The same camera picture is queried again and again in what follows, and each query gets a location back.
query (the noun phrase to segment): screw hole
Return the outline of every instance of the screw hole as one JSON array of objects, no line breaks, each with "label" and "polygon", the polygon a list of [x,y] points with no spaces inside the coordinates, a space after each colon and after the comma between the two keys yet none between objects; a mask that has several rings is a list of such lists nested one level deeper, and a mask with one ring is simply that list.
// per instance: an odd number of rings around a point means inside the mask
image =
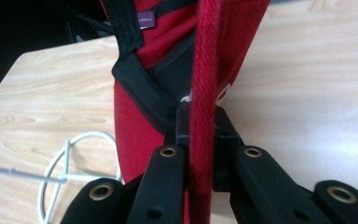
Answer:
[{"label": "screw hole", "polygon": [[244,152],[246,156],[253,158],[261,157],[263,155],[260,150],[255,148],[246,148]]},{"label": "screw hole", "polygon": [[94,201],[101,201],[113,193],[114,186],[110,183],[101,183],[89,191],[89,197]]},{"label": "screw hole", "polygon": [[170,147],[167,148],[163,148],[159,154],[161,154],[161,156],[163,157],[173,157],[176,155],[176,150]]},{"label": "screw hole", "polygon": [[327,188],[327,193],[336,199],[337,201],[340,201],[342,203],[356,203],[357,198],[356,196],[348,191],[347,189],[344,189],[342,187],[338,186],[330,186]]},{"label": "screw hole", "polygon": [[163,210],[161,207],[156,206],[152,207],[147,211],[147,216],[153,219],[158,219],[162,217]]},{"label": "screw hole", "polygon": [[293,211],[293,214],[295,214],[295,217],[303,222],[308,222],[310,220],[310,216],[308,216],[305,212],[295,209]]}]

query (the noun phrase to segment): wood grain surface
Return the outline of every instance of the wood grain surface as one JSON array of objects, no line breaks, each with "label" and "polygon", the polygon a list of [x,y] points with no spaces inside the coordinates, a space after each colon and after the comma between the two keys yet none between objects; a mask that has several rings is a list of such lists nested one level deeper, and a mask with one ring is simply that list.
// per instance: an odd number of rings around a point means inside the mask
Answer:
[{"label": "wood grain surface", "polygon": [[[42,175],[66,139],[114,134],[116,59],[113,37],[20,56],[0,85],[0,166]],[[358,188],[358,1],[270,6],[222,107],[245,143],[268,150],[298,184]],[[107,142],[86,140],[71,171],[113,174],[115,160]],[[65,184],[52,223],[83,184]],[[37,223],[38,187],[0,176],[0,223]],[[213,195],[212,223],[236,223],[227,198]]]}]

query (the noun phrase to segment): white cable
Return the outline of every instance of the white cable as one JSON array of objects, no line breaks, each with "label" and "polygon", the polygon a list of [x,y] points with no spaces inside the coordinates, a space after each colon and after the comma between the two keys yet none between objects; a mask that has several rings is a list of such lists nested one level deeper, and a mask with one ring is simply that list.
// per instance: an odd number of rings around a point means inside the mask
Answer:
[{"label": "white cable", "polygon": [[18,171],[16,168],[3,168],[0,167],[0,175],[9,175],[13,177],[26,178],[30,180],[47,181],[49,183],[63,183],[65,180],[59,178],[45,177],[42,175],[35,175],[28,172]]},{"label": "white cable", "polygon": [[[64,169],[63,169],[63,174],[60,176],[60,179],[64,179],[65,181],[68,179],[73,179],[73,180],[88,180],[90,181],[90,179],[97,179],[97,178],[101,178],[101,176],[90,176],[90,175],[71,175],[68,174],[69,171],[69,152],[70,152],[70,148],[78,141],[85,139],[85,138],[89,138],[89,137],[101,137],[105,140],[107,140],[108,142],[110,142],[116,152],[116,157],[117,157],[117,148],[116,148],[116,141],[115,138],[113,138],[109,133],[104,133],[104,132],[87,132],[87,133],[82,133],[78,136],[76,136],[75,138],[73,138],[70,141],[67,141],[65,144],[65,147],[63,147],[53,158],[53,160],[50,162],[50,164],[48,165],[48,168],[46,169],[46,172],[44,174],[45,177],[50,177],[51,173],[53,172],[55,166],[57,165],[57,163],[59,162],[60,158],[65,155],[65,165],[64,165]],[[117,174],[115,177],[107,177],[107,178],[114,178],[117,181],[122,180],[122,176],[121,176],[121,171],[120,171],[120,165],[118,162],[118,158],[117,158]],[[48,182],[46,181],[42,181],[39,187],[39,192],[38,192],[38,197],[37,197],[37,213],[39,216],[39,222],[40,223],[44,223],[44,224],[48,224],[49,220],[51,218],[51,214],[54,208],[54,205],[57,201],[57,196],[58,193],[60,191],[60,186],[61,184],[56,184],[55,188],[54,188],[54,192],[52,195],[52,198],[50,200],[50,204],[48,207],[48,213],[45,214],[45,194],[46,194],[46,187],[47,187]]]}]

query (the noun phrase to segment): red webbing strap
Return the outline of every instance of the red webbing strap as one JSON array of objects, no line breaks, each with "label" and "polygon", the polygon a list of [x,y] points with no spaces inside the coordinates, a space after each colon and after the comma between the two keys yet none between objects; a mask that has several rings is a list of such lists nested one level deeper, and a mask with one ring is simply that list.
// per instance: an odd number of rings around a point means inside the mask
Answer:
[{"label": "red webbing strap", "polygon": [[219,2],[219,0],[200,1],[190,111],[191,223],[209,223],[211,215]]}]

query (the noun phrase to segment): metal rivet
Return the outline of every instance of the metal rivet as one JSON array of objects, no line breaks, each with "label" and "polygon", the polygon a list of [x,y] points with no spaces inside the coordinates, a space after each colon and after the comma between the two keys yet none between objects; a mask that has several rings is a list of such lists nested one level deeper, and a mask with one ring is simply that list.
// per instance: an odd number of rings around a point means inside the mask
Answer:
[{"label": "metal rivet", "polygon": [[263,153],[261,153],[260,150],[255,148],[246,148],[244,152],[246,156],[253,157],[253,158],[258,158],[263,155]]},{"label": "metal rivet", "polygon": [[89,191],[89,197],[94,201],[101,201],[112,195],[114,186],[111,183],[103,182]]},{"label": "metal rivet", "polygon": [[330,186],[327,188],[328,194],[330,194],[331,197],[336,199],[337,201],[340,201],[342,203],[356,203],[357,198],[356,196],[348,191],[347,189],[344,189],[339,186]]},{"label": "metal rivet", "polygon": [[159,154],[161,154],[161,156],[163,157],[173,157],[176,155],[176,150],[171,148],[171,147],[166,147],[166,148],[163,148]]}]

